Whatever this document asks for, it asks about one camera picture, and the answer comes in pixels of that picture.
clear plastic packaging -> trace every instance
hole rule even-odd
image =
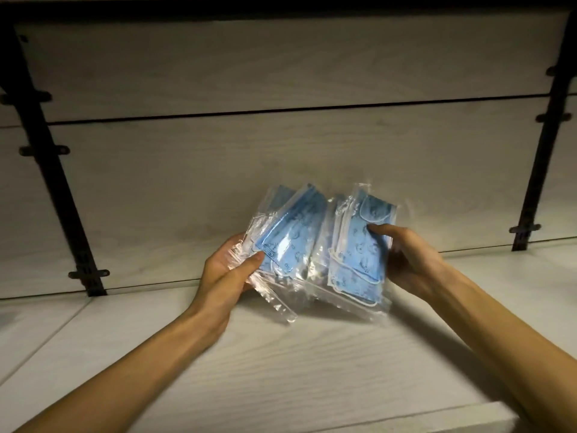
[[[261,202],[242,242],[231,250],[231,268],[260,250],[265,252],[249,283],[289,322],[312,300],[305,281],[326,206],[326,198],[311,184],[297,191],[275,186]]]
[[[396,206],[371,196],[369,190],[368,184],[357,184],[351,196],[329,201],[306,285],[320,300],[379,321],[391,305],[385,288],[391,238],[366,226],[394,224]]]

person's right hand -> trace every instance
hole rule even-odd
[[[409,293],[430,302],[437,286],[455,272],[433,247],[416,232],[394,225],[369,225],[369,230],[393,239],[386,276]]]

sealed plastic packet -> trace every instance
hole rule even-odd
[[[357,184],[351,196],[334,205],[334,213],[327,210],[307,289],[362,318],[382,320],[390,307],[385,278],[391,238],[370,232],[367,225],[394,224],[395,216],[395,205],[371,196],[369,185]]]
[[[243,241],[231,250],[231,267],[260,250],[265,252],[249,283],[289,322],[311,300],[305,280],[326,204],[326,198],[310,184],[296,192],[282,185],[273,187]]]

person's left hand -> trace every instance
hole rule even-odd
[[[200,285],[190,307],[182,317],[197,316],[206,330],[206,347],[214,344],[225,330],[230,312],[236,305],[242,291],[251,288],[246,279],[260,267],[264,253],[258,252],[246,259],[240,266],[228,268],[228,252],[243,234],[230,237],[204,263]]]

hand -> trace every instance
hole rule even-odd
[[[408,228],[393,225],[369,225],[369,230],[393,239],[386,276],[402,289],[430,302],[437,286],[448,281],[451,266],[433,247]]]
[[[198,322],[206,330],[206,348],[214,344],[224,332],[230,312],[242,291],[252,288],[245,283],[246,279],[260,267],[264,259],[264,253],[258,252],[237,268],[228,268],[228,252],[243,236],[244,234],[237,234],[230,237],[208,257],[196,296],[182,315],[183,318],[200,318]]]

